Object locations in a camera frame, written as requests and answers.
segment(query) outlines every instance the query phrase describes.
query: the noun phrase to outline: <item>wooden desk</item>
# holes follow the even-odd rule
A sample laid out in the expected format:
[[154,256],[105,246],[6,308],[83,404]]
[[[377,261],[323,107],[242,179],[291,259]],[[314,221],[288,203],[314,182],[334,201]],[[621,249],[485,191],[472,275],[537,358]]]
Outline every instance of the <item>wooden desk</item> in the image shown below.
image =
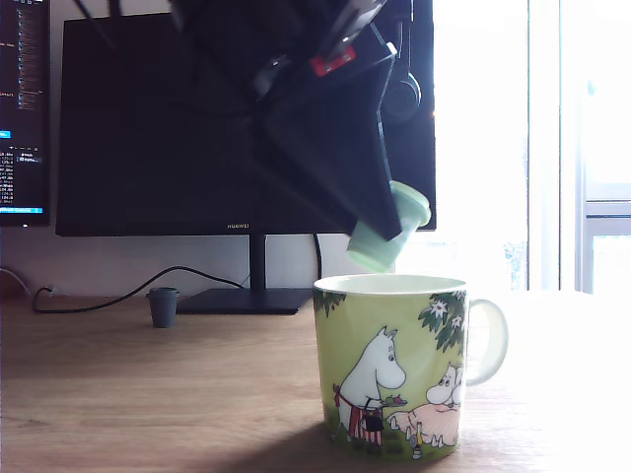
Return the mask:
[[[468,389],[459,451],[424,471],[629,471],[617,463],[629,447],[629,303],[498,302],[507,361]],[[348,458],[324,438],[310,306],[179,316],[170,330],[151,328],[144,300],[76,315],[2,308],[3,472],[419,470]]]

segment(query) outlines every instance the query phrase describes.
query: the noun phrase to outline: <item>gray container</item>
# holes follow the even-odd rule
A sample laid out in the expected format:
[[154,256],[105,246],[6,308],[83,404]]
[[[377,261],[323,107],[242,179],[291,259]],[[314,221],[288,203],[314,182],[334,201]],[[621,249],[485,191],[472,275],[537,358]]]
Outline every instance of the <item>gray container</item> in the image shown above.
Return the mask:
[[155,328],[171,328],[175,324],[175,309],[177,308],[176,288],[154,288],[147,294],[151,308],[151,318]]

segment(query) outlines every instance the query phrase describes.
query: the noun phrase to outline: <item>black cable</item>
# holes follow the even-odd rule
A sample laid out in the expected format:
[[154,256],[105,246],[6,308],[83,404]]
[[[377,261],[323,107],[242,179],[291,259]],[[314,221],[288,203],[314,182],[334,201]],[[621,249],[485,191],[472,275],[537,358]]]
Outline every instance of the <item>black cable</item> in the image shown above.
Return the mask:
[[92,14],[90,13],[90,10],[88,10],[88,7],[86,7],[85,3],[83,3],[83,0],[73,0],[73,1],[75,2],[75,5],[77,5],[77,8],[81,10],[81,13],[83,14],[83,16],[86,17],[88,20],[90,20],[90,23],[92,23],[92,25],[95,27],[95,30],[97,30],[97,33],[99,34],[99,36],[103,39],[103,41],[105,41],[105,43],[107,44],[107,47],[109,47],[112,51],[116,51],[116,45],[114,44],[114,41],[112,41],[111,38],[105,32],[105,30],[101,28],[101,25],[99,25],[95,21],[95,18],[92,16]]
[[315,257],[317,258],[317,278],[322,279],[322,248],[319,246],[319,236],[314,234]]
[[35,313],[82,313],[82,312],[91,312],[93,310],[99,310],[100,308],[106,308],[106,307],[110,307],[110,306],[118,304],[118,303],[122,303],[123,301],[131,298],[132,296],[135,296],[136,294],[138,294],[140,291],[145,289],[147,286],[149,286],[151,283],[156,281],[158,278],[161,278],[165,274],[171,273],[172,271],[176,271],[176,270],[188,271],[189,273],[197,274],[199,276],[203,276],[204,278],[212,279],[213,281],[217,281],[219,283],[229,284],[229,285],[235,286],[236,288],[239,288],[239,289],[243,289],[244,288],[239,283],[235,283],[234,281],[230,281],[228,279],[217,278],[215,276],[211,276],[209,274],[206,274],[206,273],[204,273],[202,271],[198,271],[197,269],[188,268],[186,266],[172,266],[171,268],[167,268],[164,271],[161,271],[160,273],[155,275],[153,278],[148,280],[146,283],[144,283],[142,286],[134,289],[131,293],[126,294],[125,296],[122,296],[122,297],[120,297],[118,299],[115,299],[113,301],[109,301],[108,303],[93,305],[91,307],[81,307],[81,308],[42,309],[42,308],[38,308],[37,307],[37,297],[43,291],[47,291],[49,293],[52,293],[52,289],[50,289],[50,288],[39,288],[37,290],[37,292],[35,293],[35,295],[33,296],[33,303],[31,305],[31,307],[33,309],[33,312],[35,312]]
[[247,280],[249,279],[250,276],[251,276],[251,274],[247,273],[247,277],[241,281],[241,285],[242,286],[244,286],[244,284],[247,282]]

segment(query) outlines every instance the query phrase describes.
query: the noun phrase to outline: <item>mug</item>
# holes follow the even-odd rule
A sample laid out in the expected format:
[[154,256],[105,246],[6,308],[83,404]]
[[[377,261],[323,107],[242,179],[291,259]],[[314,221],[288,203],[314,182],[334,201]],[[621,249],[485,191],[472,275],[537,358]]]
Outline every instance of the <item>mug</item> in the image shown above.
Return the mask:
[[[486,313],[490,337],[469,375],[474,306]],[[506,356],[502,310],[471,301],[462,281],[397,274],[321,279],[314,307],[330,439],[351,452],[391,460],[424,462],[452,453],[466,387],[489,379]]]

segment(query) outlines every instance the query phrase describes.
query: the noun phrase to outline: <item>cartoon illustration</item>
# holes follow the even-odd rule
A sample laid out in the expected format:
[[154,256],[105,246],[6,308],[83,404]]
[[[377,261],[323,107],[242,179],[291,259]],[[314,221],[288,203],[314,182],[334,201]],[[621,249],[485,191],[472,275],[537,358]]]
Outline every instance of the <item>cartoon illustration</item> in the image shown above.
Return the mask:
[[458,345],[458,354],[464,352],[464,321],[468,308],[466,291],[433,294],[430,303],[418,316],[421,325],[436,333],[436,350],[445,353]]
[[405,404],[407,404],[407,401],[404,400],[400,394],[397,394],[396,396],[388,396],[386,399],[384,399],[384,403],[387,405],[387,407],[403,407]]
[[382,400],[379,386],[397,389],[405,382],[405,371],[394,352],[395,335],[395,329],[387,332],[383,327],[341,386],[333,385],[340,419],[334,439],[344,426],[348,441],[355,438],[382,445],[383,408],[388,404]]
[[325,291],[314,292],[315,312],[324,310],[326,318],[328,318],[329,313],[335,311],[335,308],[339,307],[339,304],[343,301],[346,301],[345,294],[327,293]]
[[429,404],[395,412],[386,419],[391,429],[405,432],[412,445],[412,458],[423,456],[421,443],[437,448],[456,445],[462,395],[462,367],[449,363],[439,383],[427,390]]

